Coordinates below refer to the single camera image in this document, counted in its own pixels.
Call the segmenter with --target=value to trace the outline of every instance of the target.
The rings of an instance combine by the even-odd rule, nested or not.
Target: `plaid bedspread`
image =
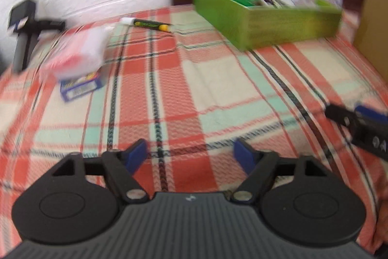
[[[335,39],[242,53],[191,6],[136,16],[175,30],[116,25],[102,68],[106,84],[90,95],[64,103],[58,84],[39,82],[52,39],[40,42],[22,75],[2,75],[0,256],[20,242],[13,202],[48,168],[72,151],[96,156],[139,138],[149,141],[150,152],[135,178],[150,194],[236,188],[246,177],[232,157],[240,136],[284,157],[312,154],[367,207],[360,245],[374,251],[381,244],[373,235],[387,197],[383,163],[352,146],[347,131],[323,113],[329,102],[388,109],[387,85],[350,45],[354,22],[345,18]]]

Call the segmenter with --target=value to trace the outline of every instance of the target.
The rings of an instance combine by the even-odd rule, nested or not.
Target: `metal screw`
[[[372,140],[372,144],[373,144],[373,147],[374,147],[374,148],[378,148],[379,145],[380,145],[380,139],[379,139],[377,136],[375,136],[375,137],[373,138],[373,140]]]
[[[146,192],[142,189],[132,189],[127,192],[127,197],[131,200],[140,200],[146,196]]]
[[[248,191],[237,191],[233,194],[233,197],[237,201],[249,201],[251,200],[252,196],[253,196],[252,193]]]

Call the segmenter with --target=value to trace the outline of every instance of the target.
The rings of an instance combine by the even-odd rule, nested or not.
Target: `blue box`
[[[65,102],[82,97],[103,86],[99,72],[90,73],[79,79],[61,81],[61,95]]]

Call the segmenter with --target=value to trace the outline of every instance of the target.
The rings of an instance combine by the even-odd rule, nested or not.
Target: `white cap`
[[[136,18],[132,18],[132,17],[123,17],[121,18],[120,23],[124,25],[133,25],[135,19]]]

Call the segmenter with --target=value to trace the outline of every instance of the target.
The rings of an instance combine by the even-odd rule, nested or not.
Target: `green box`
[[[336,35],[342,9],[324,0],[316,8],[246,7],[234,0],[193,0],[195,10],[235,47],[264,46]]]

